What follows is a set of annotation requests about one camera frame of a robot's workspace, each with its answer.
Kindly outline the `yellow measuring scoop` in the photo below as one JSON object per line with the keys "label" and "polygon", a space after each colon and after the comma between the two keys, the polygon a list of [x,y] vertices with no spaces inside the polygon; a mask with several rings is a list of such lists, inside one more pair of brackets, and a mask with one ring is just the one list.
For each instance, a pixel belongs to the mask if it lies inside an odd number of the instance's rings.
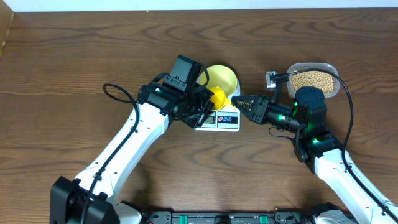
{"label": "yellow measuring scoop", "polygon": [[225,106],[233,106],[231,100],[219,86],[210,88],[210,91],[213,93],[210,101],[214,104],[214,111],[222,110]]}

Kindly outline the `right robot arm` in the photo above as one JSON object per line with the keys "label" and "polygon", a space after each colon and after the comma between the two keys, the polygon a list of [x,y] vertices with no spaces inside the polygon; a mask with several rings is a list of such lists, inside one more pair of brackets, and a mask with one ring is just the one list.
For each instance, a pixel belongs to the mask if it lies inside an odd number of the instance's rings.
{"label": "right robot arm", "polygon": [[293,107],[262,95],[234,96],[231,102],[248,120],[293,133],[297,159],[332,188],[358,223],[397,223],[397,205],[358,169],[326,126],[327,107],[320,89],[300,88]]}

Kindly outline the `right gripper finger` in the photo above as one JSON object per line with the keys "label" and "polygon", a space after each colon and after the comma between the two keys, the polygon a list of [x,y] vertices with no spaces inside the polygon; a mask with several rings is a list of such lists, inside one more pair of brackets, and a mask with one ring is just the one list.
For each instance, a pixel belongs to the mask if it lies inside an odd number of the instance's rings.
{"label": "right gripper finger", "polygon": [[244,106],[241,108],[241,112],[248,120],[254,119],[255,110],[253,106]]}
{"label": "right gripper finger", "polygon": [[233,96],[231,102],[237,108],[252,108],[257,105],[259,95],[240,95]]}

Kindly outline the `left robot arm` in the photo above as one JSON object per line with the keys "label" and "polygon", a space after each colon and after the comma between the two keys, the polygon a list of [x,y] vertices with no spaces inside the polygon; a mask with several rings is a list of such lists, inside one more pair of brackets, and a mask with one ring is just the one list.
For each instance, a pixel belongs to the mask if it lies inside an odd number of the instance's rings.
{"label": "left robot arm", "polygon": [[59,177],[50,191],[51,223],[140,223],[142,213],[119,202],[123,186],[146,150],[173,120],[196,128],[211,114],[213,92],[194,83],[179,88],[155,81],[129,99],[133,111],[104,151],[73,180]]}

